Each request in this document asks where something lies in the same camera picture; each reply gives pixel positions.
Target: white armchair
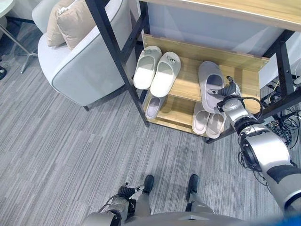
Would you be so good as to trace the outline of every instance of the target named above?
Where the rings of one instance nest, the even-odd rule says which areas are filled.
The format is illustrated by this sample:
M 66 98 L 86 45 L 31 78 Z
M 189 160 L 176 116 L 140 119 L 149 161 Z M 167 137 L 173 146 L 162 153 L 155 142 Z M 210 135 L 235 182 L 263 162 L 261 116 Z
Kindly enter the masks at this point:
M 48 47 L 46 31 L 52 7 L 59 0 L 43 0 L 32 11 L 32 18 L 44 33 L 39 40 L 38 56 L 42 71 L 51 86 L 80 106 L 87 106 L 124 85 L 98 28 L 73 49 L 67 45 Z M 122 48 L 132 31 L 127 0 L 111 0 L 106 12 L 119 47 Z M 128 74 L 136 67 L 134 51 L 128 62 Z

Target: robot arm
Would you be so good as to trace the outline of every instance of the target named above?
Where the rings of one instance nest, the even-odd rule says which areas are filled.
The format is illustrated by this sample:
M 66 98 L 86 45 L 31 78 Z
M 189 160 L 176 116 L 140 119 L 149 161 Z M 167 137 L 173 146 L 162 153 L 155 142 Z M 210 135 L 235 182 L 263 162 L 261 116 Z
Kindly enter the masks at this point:
M 301 169 L 291 165 L 284 142 L 245 109 L 238 85 L 227 78 L 228 87 L 208 93 L 223 99 L 217 108 L 225 112 L 237 132 L 246 165 L 263 174 L 284 213 L 301 212 Z

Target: white wall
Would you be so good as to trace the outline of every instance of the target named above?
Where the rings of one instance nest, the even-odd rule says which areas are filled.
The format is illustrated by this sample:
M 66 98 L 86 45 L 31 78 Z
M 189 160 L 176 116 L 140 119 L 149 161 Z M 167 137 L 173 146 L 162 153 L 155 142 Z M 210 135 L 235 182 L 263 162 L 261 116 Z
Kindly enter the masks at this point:
M 258 56 L 262 56 L 283 32 L 283 29 L 263 24 L 157 4 L 149 4 L 149 17 L 153 35 Z M 300 33 L 288 40 L 287 48 L 293 65 L 300 58 Z M 273 57 L 260 71 L 260 87 L 277 75 Z

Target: floor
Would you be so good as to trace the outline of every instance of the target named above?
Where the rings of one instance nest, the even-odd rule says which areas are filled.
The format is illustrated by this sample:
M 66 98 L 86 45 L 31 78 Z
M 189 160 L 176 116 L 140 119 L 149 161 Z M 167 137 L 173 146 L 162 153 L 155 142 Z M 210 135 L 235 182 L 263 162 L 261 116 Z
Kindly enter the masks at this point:
M 8 28 L 28 48 L 35 25 Z M 97 101 L 86 112 L 55 92 L 33 59 L 3 37 L 0 65 L 0 225 L 79 226 L 125 181 L 155 177 L 152 213 L 185 210 L 192 173 L 201 178 L 199 196 L 216 213 L 240 219 L 280 215 L 267 188 L 237 160 L 233 134 L 213 144 L 205 138 L 151 124 L 144 126 L 127 91 Z M 300 141 L 290 150 L 300 165 Z

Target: chair leg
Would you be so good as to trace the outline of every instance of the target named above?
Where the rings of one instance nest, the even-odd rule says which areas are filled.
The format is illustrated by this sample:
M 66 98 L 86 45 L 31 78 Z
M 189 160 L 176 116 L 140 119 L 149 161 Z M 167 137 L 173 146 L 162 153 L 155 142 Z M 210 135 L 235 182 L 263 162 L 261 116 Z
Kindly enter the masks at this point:
M 87 112 L 89 111 L 88 106 L 84 106 L 84 109 L 85 109 Z

